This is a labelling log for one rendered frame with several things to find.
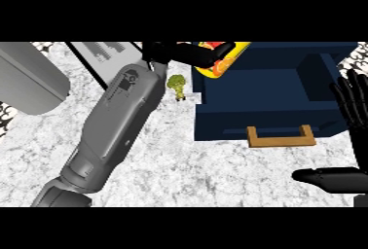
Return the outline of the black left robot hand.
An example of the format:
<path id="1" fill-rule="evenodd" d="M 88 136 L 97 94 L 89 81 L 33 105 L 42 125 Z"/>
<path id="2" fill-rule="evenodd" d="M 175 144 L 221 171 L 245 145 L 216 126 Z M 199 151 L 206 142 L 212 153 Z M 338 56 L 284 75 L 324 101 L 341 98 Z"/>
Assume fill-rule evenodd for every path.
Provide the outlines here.
<path id="1" fill-rule="evenodd" d="M 194 44 L 178 42 L 144 42 L 143 59 L 168 64 L 172 60 L 200 68 L 211 68 L 237 47 L 236 42 L 227 42 L 215 50 Z"/>

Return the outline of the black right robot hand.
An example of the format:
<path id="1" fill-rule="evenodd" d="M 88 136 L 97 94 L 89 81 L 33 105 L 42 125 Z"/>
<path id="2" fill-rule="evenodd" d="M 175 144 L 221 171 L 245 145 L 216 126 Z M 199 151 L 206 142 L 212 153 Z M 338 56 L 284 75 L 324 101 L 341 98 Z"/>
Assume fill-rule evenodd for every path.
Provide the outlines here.
<path id="1" fill-rule="evenodd" d="M 292 178 L 330 194 L 368 194 L 368 77 L 354 69 L 330 84 L 347 121 L 357 167 L 299 169 Z"/>

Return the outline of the yellow cup with colourful print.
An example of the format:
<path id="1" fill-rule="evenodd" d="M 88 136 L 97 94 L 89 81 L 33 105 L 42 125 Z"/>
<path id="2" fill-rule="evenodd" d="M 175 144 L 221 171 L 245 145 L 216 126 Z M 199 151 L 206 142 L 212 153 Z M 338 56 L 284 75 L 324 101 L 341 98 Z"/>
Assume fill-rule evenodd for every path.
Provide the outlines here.
<path id="1" fill-rule="evenodd" d="M 197 67 L 197 71 L 209 78 L 218 79 L 222 77 L 233 64 L 237 61 L 237 58 L 246 51 L 250 46 L 250 42 L 237 42 L 237 46 L 233 51 L 228 53 L 224 59 L 218 60 L 215 65 L 211 68 Z"/>

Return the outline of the green broccoli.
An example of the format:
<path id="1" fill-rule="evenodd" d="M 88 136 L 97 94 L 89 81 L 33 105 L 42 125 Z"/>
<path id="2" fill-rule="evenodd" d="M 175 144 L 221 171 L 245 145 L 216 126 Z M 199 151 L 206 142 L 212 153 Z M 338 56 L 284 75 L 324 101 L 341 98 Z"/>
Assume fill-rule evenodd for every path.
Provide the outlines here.
<path id="1" fill-rule="evenodd" d="M 177 100 L 185 100 L 185 76 L 182 74 L 171 77 L 168 87 L 177 92 Z"/>

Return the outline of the pale grey panel, black edge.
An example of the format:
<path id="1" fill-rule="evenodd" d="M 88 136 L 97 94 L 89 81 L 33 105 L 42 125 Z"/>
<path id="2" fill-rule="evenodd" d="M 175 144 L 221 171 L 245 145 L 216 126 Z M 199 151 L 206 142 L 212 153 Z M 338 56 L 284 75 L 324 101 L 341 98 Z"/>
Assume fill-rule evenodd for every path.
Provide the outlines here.
<path id="1" fill-rule="evenodd" d="M 147 66 L 137 42 L 67 42 L 67 46 L 104 89 L 126 65 Z"/>

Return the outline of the navy blue cabinet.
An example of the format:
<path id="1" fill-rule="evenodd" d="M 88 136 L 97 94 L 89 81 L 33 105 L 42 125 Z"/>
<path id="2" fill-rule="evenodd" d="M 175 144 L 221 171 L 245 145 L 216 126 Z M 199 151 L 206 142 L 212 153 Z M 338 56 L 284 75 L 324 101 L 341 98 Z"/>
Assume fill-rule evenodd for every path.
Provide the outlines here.
<path id="1" fill-rule="evenodd" d="M 330 83 L 357 42 L 255 42 L 219 79 L 191 71 L 193 91 L 216 99 L 335 101 Z"/>

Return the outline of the grey rounded appliance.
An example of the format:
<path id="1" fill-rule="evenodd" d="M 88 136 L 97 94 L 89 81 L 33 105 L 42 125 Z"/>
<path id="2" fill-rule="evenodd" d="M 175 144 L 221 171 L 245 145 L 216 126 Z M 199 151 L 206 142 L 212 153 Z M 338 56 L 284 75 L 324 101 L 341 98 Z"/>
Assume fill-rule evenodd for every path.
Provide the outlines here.
<path id="1" fill-rule="evenodd" d="M 0 42 L 0 101 L 30 115 L 67 100 L 72 82 L 32 42 Z"/>

